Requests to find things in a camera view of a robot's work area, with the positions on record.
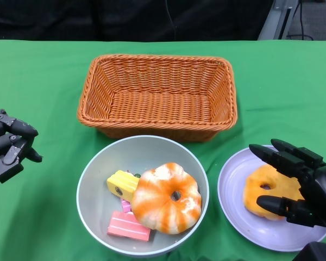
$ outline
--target orange wicker basket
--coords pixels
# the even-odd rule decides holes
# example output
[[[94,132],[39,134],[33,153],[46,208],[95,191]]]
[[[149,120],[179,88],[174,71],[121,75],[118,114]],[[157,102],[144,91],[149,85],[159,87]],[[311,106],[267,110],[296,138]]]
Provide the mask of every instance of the orange wicker basket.
[[[77,116],[110,138],[208,141],[237,120],[233,70],[214,57],[104,55],[91,63]]]

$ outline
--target bowl rim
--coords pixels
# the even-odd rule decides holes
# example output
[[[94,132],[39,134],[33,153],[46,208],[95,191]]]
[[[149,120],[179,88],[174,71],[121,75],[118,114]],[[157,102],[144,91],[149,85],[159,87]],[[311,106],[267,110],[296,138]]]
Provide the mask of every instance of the bowl rim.
[[[262,146],[265,146],[265,147],[268,147],[268,148],[274,148],[273,145],[262,145]],[[247,240],[251,241],[252,243],[258,245],[258,246],[261,246],[263,248],[266,248],[266,249],[269,249],[269,250],[273,250],[273,251],[277,251],[277,252],[297,252],[297,251],[301,251],[303,249],[303,247],[300,247],[300,248],[294,248],[294,249],[290,249],[290,250],[279,250],[275,247],[268,247],[266,246],[265,244],[262,244],[262,243],[259,243],[255,240],[252,240],[251,238],[249,238],[248,236],[246,236],[246,234],[244,234],[232,221],[232,219],[228,216],[227,212],[225,211],[225,208],[222,204],[222,199],[221,199],[221,192],[220,192],[220,181],[221,181],[221,175],[223,173],[223,170],[224,168],[228,165],[228,163],[234,158],[236,157],[238,154],[242,153],[243,151],[246,151],[246,150],[249,150],[249,147],[246,147],[236,153],[234,153],[227,161],[226,163],[223,165],[221,171],[220,171],[220,174],[218,175],[218,181],[217,181],[217,196],[218,196],[218,201],[221,205],[221,208],[222,208],[222,212],[224,213],[224,215],[226,216],[227,220],[231,223],[231,225],[243,236],[245,237]],[[322,241],[324,238],[326,237],[326,233],[319,239],[318,242]]]
[[[85,175],[85,172],[86,170],[88,169],[88,167],[90,166],[90,164],[93,162],[93,160],[95,160],[95,158],[101,154],[103,151],[105,151],[107,148],[119,143],[119,142],[122,142],[122,141],[125,141],[125,140],[129,140],[129,139],[136,139],[136,138],[156,138],[156,139],[161,139],[161,140],[166,140],[166,141],[169,141],[171,143],[174,143],[175,145],[178,145],[179,147],[183,148],[186,152],[188,152],[194,159],[195,161],[198,163],[199,167],[202,169],[203,171],[203,174],[204,174],[204,178],[206,180],[206,199],[205,199],[205,207],[204,207],[204,210],[202,211],[198,221],[196,222],[196,224],[192,227],[192,229],[188,232],[187,235],[185,235],[181,240],[179,240],[178,242],[172,244],[171,246],[168,246],[168,247],[165,247],[165,248],[162,248],[160,250],[156,250],[156,251],[150,251],[150,252],[131,252],[131,251],[124,251],[124,250],[120,250],[116,247],[113,247],[111,246],[110,244],[107,244],[106,242],[104,242],[102,239],[100,239],[99,237],[97,237],[93,232],[92,230],[90,230],[90,228],[88,227],[88,225],[86,224],[86,222],[84,221],[83,217],[82,217],[82,214],[81,214],[81,210],[80,210],[80,205],[79,205],[79,190],[80,190],[80,185],[81,185],[81,182],[82,182],[82,179],[83,179],[83,176]],[[194,231],[199,227],[200,223],[202,222],[204,216],[205,216],[205,213],[206,213],[206,210],[208,209],[208,204],[209,204],[209,182],[208,182],[208,177],[206,176],[206,173],[205,173],[205,170],[203,168],[203,166],[201,165],[201,163],[199,162],[199,160],[197,159],[197,157],[190,151],[188,150],[186,147],[184,147],[183,145],[177,143],[176,141],[173,141],[173,140],[170,140],[170,139],[167,139],[167,138],[164,138],[164,137],[160,137],[160,136],[155,136],[155,135],[137,135],[137,136],[131,136],[131,137],[128,137],[128,138],[124,138],[124,139],[121,139],[121,140],[117,140],[109,145],[107,145],[106,147],[104,147],[102,150],[100,150],[90,161],[89,163],[86,165],[85,169],[83,170],[82,172],[82,175],[80,177],[80,180],[78,182],[78,185],[77,185],[77,192],[76,192],[76,204],[77,204],[77,211],[78,211],[78,214],[81,218],[81,221],[83,223],[83,225],[85,226],[85,228],[88,230],[88,232],[99,242],[101,243],[102,245],[108,247],[109,249],[115,251],[115,252],[118,252],[118,253],[121,253],[121,254],[125,254],[125,255],[128,255],[128,256],[137,256],[137,257],[149,257],[149,256],[157,256],[159,254],[164,254],[164,253],[167,253],[171,250],[173,250],[174,248],[176,248],[177,246],[179,246],[180,244],[182,244],[183,242],[185,242],[186,239],[188,239],[193,233]]]

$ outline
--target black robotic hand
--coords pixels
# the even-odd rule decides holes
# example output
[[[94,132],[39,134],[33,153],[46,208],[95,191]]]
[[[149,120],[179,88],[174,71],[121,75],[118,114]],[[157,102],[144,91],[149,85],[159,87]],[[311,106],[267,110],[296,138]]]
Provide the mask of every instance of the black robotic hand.
[[[22,160],[42,162],[32,148],[38,132],[31,125],[0,110],[0,182],[4,183],[23,170]]]
[[[282,140],[272,139],[271,143],[277,152],[260,145],[252,144],[249,148],[278,172],[289,178],[296,177],[305,200],[260,196],[257,204],[267,211],[285,216],[290,223],[326,227],[326,163],[323,157]]]

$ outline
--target orange toy bread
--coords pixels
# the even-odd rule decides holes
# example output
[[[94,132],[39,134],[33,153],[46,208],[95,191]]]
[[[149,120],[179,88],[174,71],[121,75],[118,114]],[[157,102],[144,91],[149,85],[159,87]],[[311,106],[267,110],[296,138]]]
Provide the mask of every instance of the orange toy bread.
[[[167,163],[141,176],[130,205],[141,225],[178,234],[197,222],[202,198],[197,182],[178,164]]]
[[[269,186],[270,189],[264,189],[261,186]],[[280,220],[284,217],[275,215],[257,205],[257,198],[262,195],[270,195],[303,200],[299,188],[300,185],[296,178],[288,178],[272,166],[264,165],[247,177],[243,192],[244,205],[257,216],[264,216],[270,220]]]

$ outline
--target white bowl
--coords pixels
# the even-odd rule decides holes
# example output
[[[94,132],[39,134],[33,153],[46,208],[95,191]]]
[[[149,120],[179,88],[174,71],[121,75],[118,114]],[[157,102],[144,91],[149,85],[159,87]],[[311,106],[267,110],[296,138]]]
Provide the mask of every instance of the white bowl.
[[[112,212],[122,211],[122,207],[106,180],[117,170],[144,173],[168,162],[181,165],[198,183],[202,213],[197,223],[177,235],[151,231],[149,242],[107,235]],[[104,246],[132,257],[153,257],[178,247],[197,229],[208,207],[209,185],[202,165],[187,148],[158,136],[133,136],[112,143],[93,157],[81,175],[76,201],[84,226]]]

